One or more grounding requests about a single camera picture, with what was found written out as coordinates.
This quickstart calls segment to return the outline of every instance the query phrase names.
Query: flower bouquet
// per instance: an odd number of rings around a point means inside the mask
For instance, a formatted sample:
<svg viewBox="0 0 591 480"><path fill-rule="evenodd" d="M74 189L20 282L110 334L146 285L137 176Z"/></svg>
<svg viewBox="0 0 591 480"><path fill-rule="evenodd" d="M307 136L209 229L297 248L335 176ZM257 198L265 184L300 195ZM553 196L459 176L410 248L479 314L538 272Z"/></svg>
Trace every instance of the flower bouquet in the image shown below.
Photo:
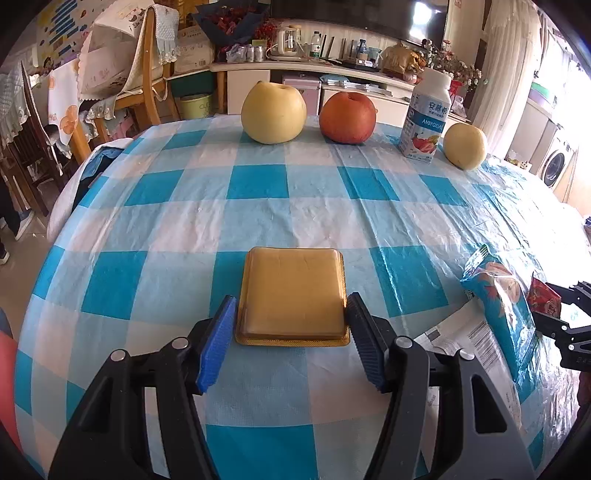
<svg viewBox="0 0 591 480"><path fill-rule="evenodd" d="M431 40L423 40L423 47L427 51L427 66L438 72L443 72L452 78L450 93L455 95L459 87L468 86L468 91L475 89L482 79L482 72L474 65L468 66L465 62L456 57L454 52L449 49L450 42L443 41L448 48L438 50L433 46ZM483 79L482 83L486 85L488 80Z"/></svg>
<svg viewBox="0 0 591 480"><path fill-rule="evenodd" d="M225 0L197 5L193 18L218 47L247 43L265 19L269 5L256 0Z"/></svg>

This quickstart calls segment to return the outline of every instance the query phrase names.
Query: white curtain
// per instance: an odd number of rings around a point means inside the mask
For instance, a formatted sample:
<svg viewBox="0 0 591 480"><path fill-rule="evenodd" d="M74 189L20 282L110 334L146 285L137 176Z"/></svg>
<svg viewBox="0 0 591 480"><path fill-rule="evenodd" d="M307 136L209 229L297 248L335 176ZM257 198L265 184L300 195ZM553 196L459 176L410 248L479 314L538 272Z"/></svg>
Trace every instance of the white curtain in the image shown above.
<svg viewBox="0 0 591 480"><path fill-rule="evenodd" d="M566 93L553 113L564 126L569 143L578 148L572 186L566 202L581 215L591 215L591 145L587 141L589 127L585 121L588 105L591 104L591 79L579 70L576 61L571 61Z"/></svg>
<svg viewBox="0 0 591 480"><path fill-rule="evenodd" d="M540 67L540 19L530 0L493 0L486 23L483 67L487 85L476 91L470 117L488 139L489 153L504 158Z"/></svg>
<svg viewBox="0 0 591 480"><path fill-rule="evenodd" d="M554 35L550 34L548 37L546 52L535 81L550 91L550 103L554 102L556 96L556 104L559 105L566 92L571 55L560 47Z"/></svg>

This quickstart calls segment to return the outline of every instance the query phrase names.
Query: shoe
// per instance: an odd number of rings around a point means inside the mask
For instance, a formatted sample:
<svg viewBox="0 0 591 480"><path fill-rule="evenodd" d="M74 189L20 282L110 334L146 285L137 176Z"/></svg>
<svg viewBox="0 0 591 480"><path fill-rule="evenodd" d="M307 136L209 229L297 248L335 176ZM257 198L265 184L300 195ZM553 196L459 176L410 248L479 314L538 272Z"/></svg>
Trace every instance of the shoe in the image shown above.
<svg viewBox="0 0 591 480"><path fill-rule="evenodd" d="M25 210L24 212L19 213L18 216L21 218L21 224L18 227L17 234L14 236L15 240L19 240L20 237L22 237L22 235L23 235L23 233L25 233L25 230L27 229L27 227L33 221L33 217L35 216L35 214L29 208L28 210Z"/></svg>

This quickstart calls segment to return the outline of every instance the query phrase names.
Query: can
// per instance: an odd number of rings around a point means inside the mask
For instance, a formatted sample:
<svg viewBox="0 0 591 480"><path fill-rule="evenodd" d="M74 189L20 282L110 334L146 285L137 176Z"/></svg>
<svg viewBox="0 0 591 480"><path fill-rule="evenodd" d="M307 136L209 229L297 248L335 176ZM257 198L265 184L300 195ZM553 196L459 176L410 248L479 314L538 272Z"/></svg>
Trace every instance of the can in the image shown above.
<svg viewBox="0 0 591 480"><path fill-rule="evenodd" d="M255 61L265 60L265 51L261 45L255 47Z"/></svg>
<svg viewBox="0 0 591 480"><path fill-rule="evenodd" d="M252 45L246 46L246 61L255 61L255 47Z"/></svg>

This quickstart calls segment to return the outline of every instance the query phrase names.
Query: television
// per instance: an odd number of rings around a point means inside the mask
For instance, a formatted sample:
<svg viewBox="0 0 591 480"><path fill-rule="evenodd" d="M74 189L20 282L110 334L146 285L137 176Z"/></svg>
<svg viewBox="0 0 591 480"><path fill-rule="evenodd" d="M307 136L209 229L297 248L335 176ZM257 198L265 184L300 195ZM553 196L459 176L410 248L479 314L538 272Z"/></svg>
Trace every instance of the television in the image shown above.
<svg viewBox="0 0 591 480"><path fill-rule="evenodd" d="M271 0L271 16L349 25L414 44L443 42L449 0Z"/></svg>

